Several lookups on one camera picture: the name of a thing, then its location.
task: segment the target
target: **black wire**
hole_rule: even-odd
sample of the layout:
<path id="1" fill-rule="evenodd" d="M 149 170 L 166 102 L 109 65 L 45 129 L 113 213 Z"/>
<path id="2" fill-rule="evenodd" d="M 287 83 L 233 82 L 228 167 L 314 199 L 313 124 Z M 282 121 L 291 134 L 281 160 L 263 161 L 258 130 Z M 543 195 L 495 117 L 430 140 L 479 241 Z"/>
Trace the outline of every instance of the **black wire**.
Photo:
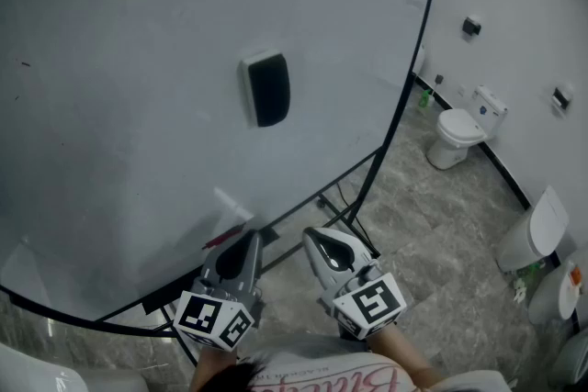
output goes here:
<path id="1" fill-rule="evenodd" d="M 345 196 L 343 196 L 343 191 L 341 190 L 341 186 L 339 185 L 339 182 L 337 182 L 336 185 L 337 185 L 337 189 L 339 190 L 339 196 L 341 197 L 341 199 L 343 199 L 343 202 L 345 203 L 345 205 L 347 207 L 349 207 L 349 203 L 347 203 Z M 359 224 L 359 227 L 363 230 L 364 234 L 366 235 L 366 239 L 368 239 L 369 243 L 371 243 L 373 245 L 373 242 L 371 241 L 371 239 L 368 236 L 368 231 L 364 229 L 363 224 L 360 222 L 360 220 L 357 216 L 356 216 L 356 221 L 357 221 L 357 224 Z"/>

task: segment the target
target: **black metal frame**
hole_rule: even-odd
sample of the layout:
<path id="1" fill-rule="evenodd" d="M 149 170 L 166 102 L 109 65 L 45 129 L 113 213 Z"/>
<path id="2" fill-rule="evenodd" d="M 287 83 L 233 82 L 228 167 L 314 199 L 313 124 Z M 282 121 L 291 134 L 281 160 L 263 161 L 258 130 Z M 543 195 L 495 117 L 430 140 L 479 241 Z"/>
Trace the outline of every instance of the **black metal frame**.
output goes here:
<path id="1" fill-rule="evenodd" d="M 269 224 L 267 224 L 264 227 L 264 230 L 271 229 L 276 224 L 278 224 L 281 220 L 287 218 L 292 213 L 298 211 L 301 207 L 310 203 L 313 199 L 317 199 L 318 203 L 328 207 L 334 213 L 334 216 L 326 224 L 324 224 L 324 227 L 331 227 L 336 222 L 344 223 L 349 228 L 349 230 L 351 230 L 351 232 L 353 232 L 354 235 L 356 235 L 360 240 L 362 240 L 366 244 L 366 246 L 371 250 L 371 252 L 373 253 L 373 255 L 375 257 L 379 257 L 379 252 L 376 249 L 376 247 L 373 246 L 371 241 L 368 240 L 368 238 L 361 231 L 356 229 L 356 227 L 354 226 L 354 221 L 356 220 L 357 213 L 359 212 L 359 210 L 361 209 L 361 206 L 363 205 L 364 201 L 366 200 L 366 196 L 368 195 L 370 187 L 373 185 L 374 180 L 376 179 L 376 176 L 379 171 L 379 167 L 382 165 L 382 163 L 384 161 L 384 157 L 386 156 L 388 148 L 390 147 L 390 144 L 392 142 L 392 138 L 394 137 L 394 133 L 396 132 L 396 129 L 400 123 L 404 108 L 406 108 L 406 103 L 408 102 L 410 92 L 411 92 L 413 85 L 414 85 L 414 75 L 411 73 L 411 70 L 413 69 L 414 62 L 416 60 L 416 55 L 419 50 L 419 46 L 421 44 L 421 41 L 423 39 L 424 28 L 426 26 L 426 22 L 429 17 L 431 2 L 432 2 L 432 0 L 426 1 L 426 6 L 424 9 L 424 15 L 423 15 L 423 22 L 421 24 L 421 29 L 419 30 L 419 35 L 418 35 L 418 39 L 416 41 L 416 46 L 414 48 L 413 58 L 411 60 L 409 72 L 407 74 L 407 78 L 404 83 L 404 87 L 402 88 L 401 96 L 400 96 L 398 105 L 396 106 L 396 111 L 394 112 L 394 116 L 392 117 L 390 127 L 388 128 L 388 131 L 386 133 L 386 137 L 384 138 L 382 145 L 379 148 L 377 148 L 375 151 L 371 152 L 368 156 L 366 156 L 364 159 L 362 159 L 356 165 L 351 167 L 349 170 L 347 170 L 346 172 L 341 174 L 339 177 L 334 179 L 330 184 L 321 188 L 319 191 L 317 191 L 312 196 L 309 196 L 308 198 L 306 198 L 304 201 L 302 201 L 300 204 L 298 204 L 297 206 L 292 208 L 290 211 L 288 211 L 284 215 L 280 216 L 279 218 L 277 218 L 277 219 L 273 220 L 272 222 L 270 222 Z M 360 165 L 362 165 L 363 163 L 367 162 L 368 160 L 370 160 L 372 158 L 373 158 L 373 161 L 369 167 L 369 171 L 367 172 L 367 176 L 366 176 L 364 183 L 362 184 L 362 186 L 359 190 L 359 193 L 356 197 L 356 200 L 353 201 L 351 204 L 349 204 L 347 207 L 345 207 L 343 209 L 338 209 L 336 207 L 336 205 L 334 205 L 324 195 L 324 193 L 329 188 L 331 188 L 333 185 L 336 185 L 339 181 L 341 181 L 343 178 L 345 178 L 350 173 L 352 173 L 357 167 L 359 167 Z M 272 262 L 269 265 L 267 265 L 266 267 L 264 267 L 264 269 L 262 270 L 262 273 L 268 271 L 273 266 L 275 266 L 276 264 L 280 263 L 285 258 L 290 256 L 292 253 L 299 250 L 301 248 L 301 246 L 302 246 L 302 244 L 299 243 L 299 244 L 295 245 L 294 247 L 292 247 L 290 250 L 288 250 L 282 256 L 280 256 L 277 260 L 275 260 L 274 262 Z M 184 278 L 184 277 L 189 278 L 191 275 L 193 275 L 193 277 L 196 277 L 198 275 L 198 273 L 199 273 L 199 268 L 193 270 L 192 272 L 190 272 L 189 274 L 186 274 L 185 276 L 182 276 L 182 278 Z M 164 315 L 166 323 L 163 325 L 160 325 L 154 329 L 129 327 L 129 326 L 125 326 L 125 325 L 118 325 L 116 323 L 106 322 L 106 320 L 111 319 L 111 318 L 117 316 L 118 314 L 125 312 L 126 310 L 133 308 L 133 307 L 136 307 L 139 304 L 143 303 L 144 300 L 147 297 L 149 297 L 150 295 L 142 297 L 140 299 L 137 299 L 137 300 L 129 303 L 127 306 L 124 306 L 123 308 L 119 308 L 119 309 L 115 310 L 114 312 L 112 312 L 112 313 L 110 313 L 100 319 L 87 320 L 87 319 L 80 319 L 75 316 L 71 316 L 69 314 L 64 314 L 62 312 L 59 312 L 58 310 L 54 310 L 52 308 L 48 308 L 46 306 L 43 306 L 41 304 L 38 304 L 38 303 L 33 302 L 31 300 L 28 300 L 25 297 L 22 297 L 21 295 L 15 293 L 14 291 L 12 291 L 10 289 L 3 287 L 3 286 L 0 286 L 0 291 L 4 291 L 5 293 L 7 293 L 10 296 L 10 301 L 15 306 L 26 309 L 26 310 L 33 312 L 35 314 L 38 314 L 42 317 L 46 317 L 48 319 L 54 319 L 54 320 L 57 320 L 62 323 L 73 325 L 75 327 L 81 327 L 81 328 L 89 329 L 89 330 L 98 330 L 98 331 L 103 331 L 103 332 L 107 332 L 107 333 L 116 333 L 116 334 L 120 334 L 120 335 L 142 336 L 142 337 L 152 337 L 152 338 L 175 338 L 179 341 L 182 349 L 184 350 L 184 352 L 186 353 L 186 355 L 188 356 L 188 358 L 190 359 L 192 364 L 193 365 L 197 364 L 196 359 L 194 358 L 192 353 L 188 350 L 188 348 L 187 348 L 186 344 L 184 343 L 183 339 L 181 338 L 180 334 L 175 329 L 175 327 L 173 325 L 173 321 L 171 320 L 169 314 L 165 310 L 166 305 L 163 305 L 160 307 L 160 310 L 161 310 L 162 314 Z"/>

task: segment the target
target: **toilet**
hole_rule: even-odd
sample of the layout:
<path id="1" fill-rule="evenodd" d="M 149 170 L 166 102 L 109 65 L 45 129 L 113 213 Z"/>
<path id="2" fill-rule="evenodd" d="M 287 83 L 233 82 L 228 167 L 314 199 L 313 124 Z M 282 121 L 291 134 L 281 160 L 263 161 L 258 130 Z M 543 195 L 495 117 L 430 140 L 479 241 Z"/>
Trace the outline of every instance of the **toilet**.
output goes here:
<path id="1" fill-rule="evenodd" d="M 428 161 L 446 170 L 468 156 L 468 149 L 490 140 L 502 124 L 508 108 L 487 87 L 476 88 L 468 109 L 448 109 L 439 115 L 439 138 L 426 153 Z"/>
<path id="2" fill-rule="evenodd" d="M 0 343 L 2 392 L 149 392 L 135 371 L 78 370 L 45 363 Z"/>
<path id="3" fill-rule="evenodd" d="M 550 256 L 560 244 L 570 218 L 555 190 L 548 186 L 535 207 L 506 233 L 496 261 L 504 272 L 519 270 Z"/>

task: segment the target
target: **black baseboard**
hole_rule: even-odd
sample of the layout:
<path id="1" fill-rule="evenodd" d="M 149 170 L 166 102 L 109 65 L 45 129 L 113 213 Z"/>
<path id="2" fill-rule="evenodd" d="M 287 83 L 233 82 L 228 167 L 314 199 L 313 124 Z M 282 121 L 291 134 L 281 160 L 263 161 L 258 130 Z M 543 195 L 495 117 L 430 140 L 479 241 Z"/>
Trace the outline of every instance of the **black baseboard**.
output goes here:
<path id="1" fill-rule="evenodd" d="M 416 75 L 416 77 L 414 78 L 414 82 L 416 84 L 418 84 L 424 90 L 431 90 L 431 87 L 429 86 L 429 84 L 427 82 L 425 82 L 418 75 Z M 451 109 L 452 108 L 452 106 L 446 101 L 446 99 L 443 98 L 443 96 L 441 96 L 437 92 L 433 92 L 433 96 L 435 97 L 435 101 L 443 109 Z M 519 203 L 521 203 L 521 206 L 523 207 L 523 209 L 524 210 L 529 209 L 531 207 L 531 202 L 525 196 L 525 193 L 523 193 L 523 190 L 521 189 L 521 187 L 518 185 L 518 183 L 513 178 L 513 176 L 510 174 L 510 172 L 508 170 L 506 170 L 506 167 L 504 167 L 503 163 L 500 161 L 500 159 L 494 153 L 494 151 L 490 148 L 490 146 L 488 144 L 486 144 L 486 142 L 481 142 L 480 144 L 478 144 L 478 147 L 480 147 L 481 151 L 484 152 L 486 154 L 486 157 L 488 157 L 490 159 L 490 162 L 492 162 L 492 164 L 494 165 L 496 170 L 498 170 L 498 172 L 503 177 L 506 184 L 513 191 L 514 195 L 516 196 L 516 199 L 518 199 Z M 554 268 L 557 268 L 558 266 L 561 265 L 561 261 L 560 261 L 560 258 L 557 253 L 555 253 L 555 252 L 552 253 L 549 256 L 549 259 L 553 263 Z M 576 310 L 574 310 L 573 313 L 571 314 L 571 323 L 573 325 L 574 333 L 580 332 L 580 321 L 578 319 L 578 313 Z"/>

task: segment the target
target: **gray marble floor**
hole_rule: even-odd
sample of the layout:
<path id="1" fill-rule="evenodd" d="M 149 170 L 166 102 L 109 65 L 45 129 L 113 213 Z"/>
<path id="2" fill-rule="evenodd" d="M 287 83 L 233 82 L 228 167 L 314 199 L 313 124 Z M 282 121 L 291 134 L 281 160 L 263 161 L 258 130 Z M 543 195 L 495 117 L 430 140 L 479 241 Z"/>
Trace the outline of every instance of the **gray marble floor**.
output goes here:
<path id="1" fill-rule="evenodd" d="M 397 279 L 409 309 L 399 326 L 431 361 L 449 375 L 472 369 L 501 371 L 518 379 L 516 391 L 549 390 L 545 378 L 565 339 L 568 323 L 534 328 L 526 303 L 513 301 L 512 275 L 502 274 L 493 249 L 523 209 L 503 178 L 478 149 L 444 172 L 424 156 L 435 139 L 438 106 L 422 112 L 413 91 L 394 142 L 359 219 L 379 248 L 383 266 Z M 368 163 L 342 181 L 354 199 Z M 336 188 L 328 197 L 344 207 Z M 304 228 L 320 226 L 332 214 L 314 203 L 275 227 L 279 239 L 266 247 L 271 263 L 300 241 Z M 523 272 L 537 285 L 548 270 Z M 259 328 L 242 343 L 248 354 L 268 339 L 299 332 L 336 334 L 316 304 L 321 293 L 303 251 L 294 252 L 262 276 L 264 308 Z M 157 318 L 120 321 L 148 325 Z M 186 390 L 191 363 L 175 341 L 124 337 L 77 329 L 9 305 L 0 293 L 0 342 L 45 361 L 70 367 L 138 370 L 151 391 Z"/>

